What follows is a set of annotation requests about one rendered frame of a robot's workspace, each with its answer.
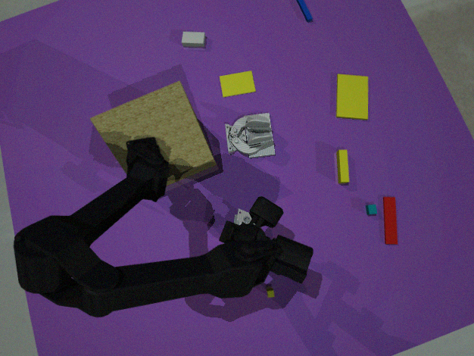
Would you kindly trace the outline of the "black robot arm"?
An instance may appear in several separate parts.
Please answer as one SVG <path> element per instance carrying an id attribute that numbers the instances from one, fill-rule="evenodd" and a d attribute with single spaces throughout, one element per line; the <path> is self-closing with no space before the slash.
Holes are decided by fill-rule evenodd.
<path id="1" fill-rule="evenodd" d="M 153 140 L 154 139 L 154 140 Z M 129 143 L 129 144 L 127 144 Z M 169 173 L 156 138 L 126 142 L 126 178 L 70 216 L 50 216 L 14 237 L 20 286 L 90 316 L 199 294 L 243 297 L 269 272 L 303 283 L 313 248 L 257 225 L 226 221 L 204 255 L 113 267 L 90 245 L 142 199 L 164 195 Z M 73 279 L 72 279 L 72 278 Z"/>

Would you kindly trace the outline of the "red flat bar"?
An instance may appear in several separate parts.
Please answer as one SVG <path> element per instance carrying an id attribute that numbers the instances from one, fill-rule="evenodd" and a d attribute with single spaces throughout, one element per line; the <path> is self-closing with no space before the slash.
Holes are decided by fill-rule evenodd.
<path id="1" fill-rule="evenodd" d="M 398 244 L 397 236 L 397 213 L 394 198 L 383 198 L 384 203 L 384 231 L 385 244 Z"/>

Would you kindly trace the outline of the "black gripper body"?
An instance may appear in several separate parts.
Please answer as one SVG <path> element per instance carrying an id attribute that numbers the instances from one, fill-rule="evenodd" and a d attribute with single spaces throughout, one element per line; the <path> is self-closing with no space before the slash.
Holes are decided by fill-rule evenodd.
<path id="1" fill-rule="evenodd" d="M 254 216 L 250 223 L 254 224 L 259 218 L 258 222 L 256 223 L 256 225 L 259 227 L 262 225 L 263 222 L 270 223 L 274 227 L 276 227 L 280 218 L 284 214 L 283 209 L 281 209 L 281 207 L 275 205 L 263 196 L 257 198 L 256 202 L 251 207 L 250 212 L 254 213 Z"/>

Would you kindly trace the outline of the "small teal block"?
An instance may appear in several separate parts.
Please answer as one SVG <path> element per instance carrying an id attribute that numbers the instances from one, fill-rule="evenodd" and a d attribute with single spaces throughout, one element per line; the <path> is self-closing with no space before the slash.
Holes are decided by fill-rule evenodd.
<path id="1" fill-rule="evenodd" d="M 366 206 L 366 212 L 367 212 L 367 214 L 377 214 L 376 204 L 374 204 L 374 205 L 367 205 L 367 206 Z"/>

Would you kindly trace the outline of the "blue long thin bar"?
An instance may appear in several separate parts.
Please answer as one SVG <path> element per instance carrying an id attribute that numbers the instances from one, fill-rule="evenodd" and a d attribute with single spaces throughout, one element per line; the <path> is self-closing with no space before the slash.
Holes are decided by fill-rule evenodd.
<path id="1" fill-rule="evenodd" d="M 302 12 L 303 12 L 303 15 L 304 15 L 306 21 L 307 21 L 307 22 L 312 21 L 312 20 L 313 20 L 313 17 L 312 17 L 312 15 L 311 15 L 311 13 L 309 12 L 308 7 L 307 7 L 305 1 L 304 1 L 304 0 L 297 0 L 297 2 L 298 2 L 298 5 L 299 5 L 300 9 L 301 9 Z"/>

